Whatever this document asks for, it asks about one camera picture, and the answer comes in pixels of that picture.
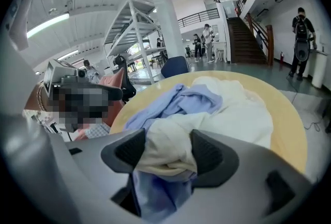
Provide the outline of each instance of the white pillar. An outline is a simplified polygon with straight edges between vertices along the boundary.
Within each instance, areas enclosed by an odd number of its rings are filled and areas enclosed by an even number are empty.
[[[157,16],[161,25],[162,35],[164,37],[164,44],[168,53],[168,57],[185,57],[182,35],[180,33],[178,19],[172,4],[172,0],[153,1],[157,10]]]
[[[230,33],[229,33],[227,16],[225,15],[225,10],[222,3],[216,3],[216,7],[225,32],[225,41],[227,43],[227,49],[226,49],[227,61],[231,62],[231,44],[230,44]]]

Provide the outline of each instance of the person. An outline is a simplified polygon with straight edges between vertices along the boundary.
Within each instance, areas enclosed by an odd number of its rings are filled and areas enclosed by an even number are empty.
[[[157,39],[156,48],[163,48],[163,43],[162,43],[161,38]]]
[[[259,47],[261,48],[261,50],[263,50],[263,43],[262,43],[261,34],[262,34],[262,32],[260,30],[258,30],[256,39],[257,39],[257,43],[258,43]]]
[[[197,60],[197,54],[199,52],[199,55],[200,55],[200,59],[202,59],[202,53],[201,53],[201,40],[200,38],[198,37],[197,34],[194,34],[194,56],[195,56],[195,62],[198,62]]]
[[[98,84],[100,82],[99,72],[89,64],[89,61],[84,60],[84,66],[86,68],[86,77],[88,78],[90,83]]]
[[[213,35],[213,31],[210,30],[210,25],[209,24],[205,24],[205,28],[203,31],[203,36],[205,38],[205,43],[206,43],[206,52],[207,52],[207,61],[208,63],[213,62],[213,58],[212,58],[212,35]]]
[[[293,21],[292,21],[292,32],[295,33],[295,40],[297,40],[297,38],[298,38],[297,27],[301,23],[304,24],[304,26],[306,28],[307,38],[309,36],[309,32],[312,33],[312,36],[313,36],[313,46],[314,46],[314,49],[316,49],[317,48],[317,45],[316,45],[316,33],[315,33],[314,27],[312,26],[311,22],[309,21],[308,18],[306,18],[305,10],[302,7],[298,8],[298,16],[294,17],[293,18]],[[301,61],[300,70],[299,70],[299,73],[298,73],[298,76],[297,76],[297,80],[299,80],[299,81],[302,81],[302,79],[303,79],[302,78],[302,75],[305,72],[307,61],[308,61],[308,58],[305,61]],[[291,78],[294,76],[294,74],[296,72],[298,63],[299,63],[299,59],[296,57],[296,54],[295,54],[295,51],[294,51],[292,68],[291,68],[291,71],[289,72],[289,76]]]
[[[164,43],[160,38],[157,39],[156,48],[164,48]],[[168,56],[166,55],[166,53],[167,53],[166,51],[161,51],[160,52],[160,56],[161,56],[164,64],[168,60]]]

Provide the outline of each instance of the person in black clothing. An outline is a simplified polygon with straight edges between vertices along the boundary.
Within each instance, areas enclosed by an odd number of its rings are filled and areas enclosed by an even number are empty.
[[[298,23],[300,22],[304,22],[308,32],[307,32],[307,35],[309,36],[309,33],[312,33],[312,36],[313,36],[313,46],[314,46],[314,49],[317,48],[316,46],[316,33],[315,33],[315,30],[314,30],[314,27],[312,26],[311,22],[309,21],[308,18],[306,18],[306,14],[305,14],[305,10],[303,8],[298,8],[298,16],[294,17],[293,18],[293,21],[292,21],[292,31],[293,33],[296,34],[295,36],[295,40],[297,40],[297,25]],[[307,61],[308,61],[308,58],[305,60],[305,61],[301,61],[301,65],[300,65],[300,70],[299,70],[299,74],[297,76],[297,80],[299,81],[302,81],[302,75],[303,73],[305,72],[305,69],[306,69],[306,65],[307,65]],[[292,68],[291,68],[291,71],[289,73],[289,76],[290,77],[293,77],[295,72],[296,72],[296,68],[298,66],[298,63],[299,63],[299,59],[296,57],[296,54],[295,54],[295,51],[294,51],[294,56],[293,56],[293,62],[292,62]]]
[[[161,39],[158,38],[158,39],[157,39],[157,43],[156,43],[156,47],[157,47],[157,48],[160,48],[160,47],[161,47],[161,42],[162,42]]]
[[[164,48],[164,43],[160,38],[157,39],[156,48]],[[168,60],[168,57],[165,55],[165,52],[161,51],[160,56],[163,60],[163,63],[165,64]]]
[[[199,52],[200,55],[200,59],[202,59],[202,53],[201,53],[201,40],[198,37],[197,34],[194,34],[194,44],[195,44],[195,48],[194,48],[194,56],[195,56],[195,62],[198,62],[197,60],[197,54]]]

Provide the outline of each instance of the black office chair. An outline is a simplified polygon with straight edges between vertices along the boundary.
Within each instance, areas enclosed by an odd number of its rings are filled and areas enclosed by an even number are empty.
[[[128,77],[128,67],[126,64],[126,60],[123,56],[118,55],[115,58],[115,63],[118,65],[118,69],[124,68],[123,80],[122,80],[122,92],[123,92],[123,102],[128,102],[130,98],[136,95],[136,89],[129,81]]]

